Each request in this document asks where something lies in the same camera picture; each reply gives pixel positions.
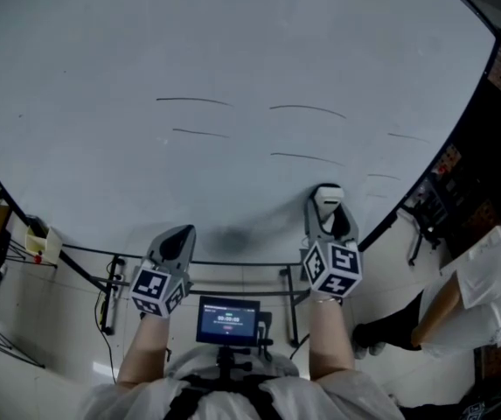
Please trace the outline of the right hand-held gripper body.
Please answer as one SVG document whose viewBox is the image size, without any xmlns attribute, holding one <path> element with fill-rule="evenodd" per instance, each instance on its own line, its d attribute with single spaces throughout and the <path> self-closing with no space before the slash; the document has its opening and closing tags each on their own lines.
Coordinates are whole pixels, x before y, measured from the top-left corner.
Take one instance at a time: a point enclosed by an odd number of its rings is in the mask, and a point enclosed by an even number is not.
<svg viewBox="0 0 501 420">
<path fill-rule="evenodd" d="M 334 298 L 346 298 L 363 280 L 361 254 L 354 240 L 303 240 L 302 266 L 310 289 Z"/>
</svg>

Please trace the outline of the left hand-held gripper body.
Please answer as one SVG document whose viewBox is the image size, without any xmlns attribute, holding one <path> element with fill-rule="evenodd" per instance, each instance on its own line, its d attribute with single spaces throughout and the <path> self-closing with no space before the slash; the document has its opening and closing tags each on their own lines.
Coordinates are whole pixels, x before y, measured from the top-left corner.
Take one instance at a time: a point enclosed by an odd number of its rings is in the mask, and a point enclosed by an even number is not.
<svg viewBox="0 0 501 420">
<path fill-rule="evenodd" d="M 191 287 L 187 269 L 175 269 L 145 259 L 136 267 L 129 298 L 141 314 L 167 319 L 188 297 Z"/>
</svg>

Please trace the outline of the white board eraser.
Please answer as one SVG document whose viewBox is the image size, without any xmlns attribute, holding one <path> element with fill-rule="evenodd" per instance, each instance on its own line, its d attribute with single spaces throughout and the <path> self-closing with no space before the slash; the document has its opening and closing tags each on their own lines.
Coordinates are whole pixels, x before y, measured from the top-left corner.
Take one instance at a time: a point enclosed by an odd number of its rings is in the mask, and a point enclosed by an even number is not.
<svg viewBox="0 0 501 420">
<path fill-rule="evenodd" d="M 319 185 L 312 194 L 320 226 L 329 231 L 343 210 L 344 190 L 339 185 Z"/>
</svg>

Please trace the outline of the large white whiteboard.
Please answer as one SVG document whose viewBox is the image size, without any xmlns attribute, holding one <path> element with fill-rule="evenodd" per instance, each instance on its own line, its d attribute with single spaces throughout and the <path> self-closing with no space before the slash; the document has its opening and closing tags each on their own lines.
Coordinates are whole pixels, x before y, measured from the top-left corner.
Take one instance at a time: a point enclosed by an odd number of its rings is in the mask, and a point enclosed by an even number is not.
<svg viewBox="0 0 501 420">
<path fill-rule="evenodd" d="M 293 262 L 317 185 L 360 240 L 398 206 L 495 44 L 464 0 L 0 0 L 0 182 L 86 249 Z"/>
</svg>

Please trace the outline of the person's left forearm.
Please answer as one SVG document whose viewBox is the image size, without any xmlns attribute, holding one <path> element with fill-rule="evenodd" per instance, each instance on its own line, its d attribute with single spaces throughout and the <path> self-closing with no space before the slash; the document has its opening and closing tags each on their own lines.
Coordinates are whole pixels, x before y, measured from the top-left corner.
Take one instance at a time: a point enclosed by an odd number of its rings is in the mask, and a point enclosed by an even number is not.
<svg viewBox="0 0 501 420">
<path fill-rule="evenodd" d="M 120 366 L 117 384 L 127 389 L 164 378 L 170 320 L 146 315 Z"/>
</svg>

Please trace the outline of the person's right forearm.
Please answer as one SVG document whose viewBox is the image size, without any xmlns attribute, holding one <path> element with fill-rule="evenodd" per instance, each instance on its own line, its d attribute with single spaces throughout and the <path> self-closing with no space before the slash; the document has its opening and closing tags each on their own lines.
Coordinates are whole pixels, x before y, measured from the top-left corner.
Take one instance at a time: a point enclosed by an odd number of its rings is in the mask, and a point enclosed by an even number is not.
<svg viewBox="0 0 501 420">
<path fill-rule="evenodd" d="M 355 369 L 343 308 L 335 297 L 311 293 L 309 371 L 312 381 Z"/>
</svg>

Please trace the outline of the black television stand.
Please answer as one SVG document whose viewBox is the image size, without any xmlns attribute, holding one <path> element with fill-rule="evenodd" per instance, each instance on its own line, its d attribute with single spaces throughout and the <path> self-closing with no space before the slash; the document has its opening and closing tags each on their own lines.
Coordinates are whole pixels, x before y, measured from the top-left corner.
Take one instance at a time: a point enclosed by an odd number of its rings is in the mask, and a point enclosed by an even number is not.
<svg viewBox="0 0 501 420">
<path fill-rule="evenodd" d="M 448 224 L 456 211 L 452 195 L 433 173 L 424 178 L 417 187 L 416 194 L 415 202 L 411 204 L 405 202 L 400 205 L 400 209 L 413 217 L 418 230 L 414 250 L 407 260 L 410 267 L 415 265 L 423 240 L 426 240 L 433 250 L 441 244 L 441 239 L 445 237 Z"/>
</svg>

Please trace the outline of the small black monitor screen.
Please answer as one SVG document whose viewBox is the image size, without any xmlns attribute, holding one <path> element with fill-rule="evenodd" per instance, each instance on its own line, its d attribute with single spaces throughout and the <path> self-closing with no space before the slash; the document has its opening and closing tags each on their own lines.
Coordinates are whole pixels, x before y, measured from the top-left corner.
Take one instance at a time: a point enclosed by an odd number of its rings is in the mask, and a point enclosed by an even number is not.
<svg viewBox="0 0 501 420">
<path fill-rule="evenodd" d="M 256 347 L 259 301 L 201 296 L 196 341 L 230 347 Z"/>
</svg>

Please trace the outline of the black box beside monitor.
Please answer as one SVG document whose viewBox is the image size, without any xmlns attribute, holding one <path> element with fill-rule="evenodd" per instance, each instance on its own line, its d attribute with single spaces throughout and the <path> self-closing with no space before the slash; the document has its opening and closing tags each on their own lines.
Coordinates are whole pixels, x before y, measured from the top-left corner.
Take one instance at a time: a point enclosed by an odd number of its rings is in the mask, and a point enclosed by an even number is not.
<svg viewBox="0 0 501 420">
<path fill-rule="evenodd" d="M 263 356 L 266 361 L 272 360 L 269 348 L 274 345 L 274 341 L 269 337 L 270 328 L 273 322 L 273 314 L 269 311 L 260 311 L 258 314 L 258 355 Z"/>
</svg>

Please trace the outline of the cream marker holder box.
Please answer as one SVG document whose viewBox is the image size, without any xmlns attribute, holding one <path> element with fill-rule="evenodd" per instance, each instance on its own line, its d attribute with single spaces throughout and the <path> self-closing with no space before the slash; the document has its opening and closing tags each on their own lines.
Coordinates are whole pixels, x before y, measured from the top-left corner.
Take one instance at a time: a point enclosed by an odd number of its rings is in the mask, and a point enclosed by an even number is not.
<svg viewBox="0 0 501 420">
<path fill-rule="evenodd" d="M 42 263 L 56 267 L 63 241 L 57 231 L 48 227 L 42 220 L 31 217 L 27 219 L 28 227 L 24 235 L 24 248 L 34 256 L 41 256 Z"/>
</svg>

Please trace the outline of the person's white shirt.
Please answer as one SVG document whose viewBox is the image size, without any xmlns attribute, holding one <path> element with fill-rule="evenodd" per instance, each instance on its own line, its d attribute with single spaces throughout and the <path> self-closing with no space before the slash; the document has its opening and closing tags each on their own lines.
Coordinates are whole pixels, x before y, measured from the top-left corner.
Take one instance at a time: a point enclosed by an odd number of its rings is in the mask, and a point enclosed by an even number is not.
<svg viewBox="0 0 501 420">
<path fill-rule="evenodd" d="M 186 377 L 216 379 L 219 349 L 198 346 L 178 356 L 164 378 L 126 389 L 117 385 L 93 388 L 80 404 L 77 420 L 405 420 L 389 396 L 366 374 L 337 371 L 317 381 L 300 377 L 295 364 L 278 353 L 271 360 L 253 353 L 252 376 L 263 376 L 260 390 L 269 406 L 256 409 L 243 395 L 213 391 L 199 401 L 195 413 L 181 417 L 173 407 Z"/>
</svg>

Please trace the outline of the large black television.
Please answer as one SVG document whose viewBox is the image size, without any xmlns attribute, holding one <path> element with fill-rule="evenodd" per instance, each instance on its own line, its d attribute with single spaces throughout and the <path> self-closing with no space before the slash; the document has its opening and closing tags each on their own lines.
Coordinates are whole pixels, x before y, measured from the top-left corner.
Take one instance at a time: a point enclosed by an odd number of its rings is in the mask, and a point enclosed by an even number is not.
<svg viewBox="0 0 501 420">
<path fill-rule="evenodd" d="M 501 223 L 501 89 L 490 80 L 478 84 L 451 140 Z"/>
</svg>

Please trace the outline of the black monitor mount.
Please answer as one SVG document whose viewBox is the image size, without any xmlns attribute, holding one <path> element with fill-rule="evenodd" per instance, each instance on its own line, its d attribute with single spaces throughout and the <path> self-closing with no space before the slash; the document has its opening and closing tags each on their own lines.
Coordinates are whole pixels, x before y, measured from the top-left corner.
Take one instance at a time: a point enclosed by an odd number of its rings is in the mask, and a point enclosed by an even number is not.
<svg viewBox="0 0 501 420">
<path fill-rule="evenodd" d="M 229 346 L 219 347 L 216 366 L 219 369 L 219 380 L 221 382 L 230 381 L 231 373 L 233 370 L 239 369 L 244 372 L 250 372 L 253 369 L 253 364 L 251 361 L 237 363 L 235 360 L 236 354 L 249 356 L 251 354 L 251 349 L 248 347 L 244 348 L 231 348 Z"/>
</svg>

